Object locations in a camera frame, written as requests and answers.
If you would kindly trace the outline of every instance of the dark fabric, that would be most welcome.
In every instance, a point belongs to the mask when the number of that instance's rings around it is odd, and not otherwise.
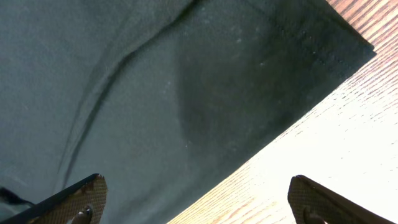
[[[103,223],[165,223],[374,56],[324,0],[6,1],[0,181],[100,173]]]

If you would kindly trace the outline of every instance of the light wood tabletop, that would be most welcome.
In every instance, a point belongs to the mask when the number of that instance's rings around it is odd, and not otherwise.
[[[398,223],[398,0],[328,2],[377,56],[170,223],[295,223],[297,174]]]

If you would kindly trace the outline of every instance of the black cloth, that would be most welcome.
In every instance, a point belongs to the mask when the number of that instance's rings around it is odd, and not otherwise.
[[[374,56],[324,0],[0,6],[0,181],[103,174],[102,223],[169,221]]]

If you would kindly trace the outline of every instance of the wood grain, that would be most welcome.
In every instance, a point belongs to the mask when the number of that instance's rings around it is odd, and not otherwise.
[[[398,1],[329,3],[377,56],[170,223],[295,223],[297,174],[398,223]]]

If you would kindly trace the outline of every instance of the wooden surface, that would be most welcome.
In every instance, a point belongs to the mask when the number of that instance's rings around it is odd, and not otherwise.
[[[329,3],[377,56],[171,223],[295,223],[297,174],[398,223],[398,1]]]

